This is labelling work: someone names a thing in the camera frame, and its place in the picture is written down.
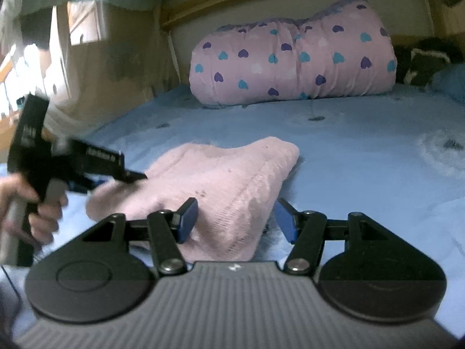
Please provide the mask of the person's left hand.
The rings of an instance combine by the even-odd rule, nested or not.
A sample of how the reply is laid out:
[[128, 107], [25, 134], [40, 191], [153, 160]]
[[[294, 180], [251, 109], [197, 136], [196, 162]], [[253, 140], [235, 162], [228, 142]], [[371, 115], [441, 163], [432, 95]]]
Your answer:
[[[15, 198], [37, 204], [37, 211], [28, 215], [30, 234], [22, 231], [6, 217]], [[66, 193], [62, 193], [56, 202], [40, 203], [36, 191], [20, 173], [10, 174], [1, 178], [1, 231], [29, 243], [35, 239], [43, 245], [51, 244], [53, 234], [59, 230], [58, 222], [62, 219], [63, 209], [68, 203]]]

